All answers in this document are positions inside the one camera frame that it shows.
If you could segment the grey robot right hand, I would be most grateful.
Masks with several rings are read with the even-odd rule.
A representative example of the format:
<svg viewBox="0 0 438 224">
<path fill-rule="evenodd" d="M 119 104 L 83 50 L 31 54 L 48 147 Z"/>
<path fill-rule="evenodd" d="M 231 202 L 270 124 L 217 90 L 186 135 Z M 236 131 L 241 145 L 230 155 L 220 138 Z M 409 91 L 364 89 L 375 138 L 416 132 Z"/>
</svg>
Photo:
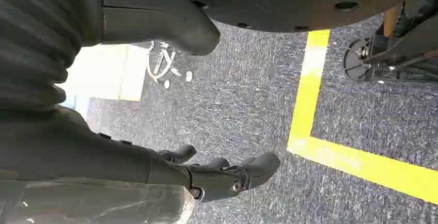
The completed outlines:
<svg viewBox="0 0 438 224">
<path fill-rule="evenodd" d="M 162 40 L 196 56 L 220 32 L 190 0 L 1 0 L 1 223 L 186 223 L 196 201 L 266 183 L 267 152 L 189 165 L 93 132 L 59 87 L 81 48 Z"/>
</svg>

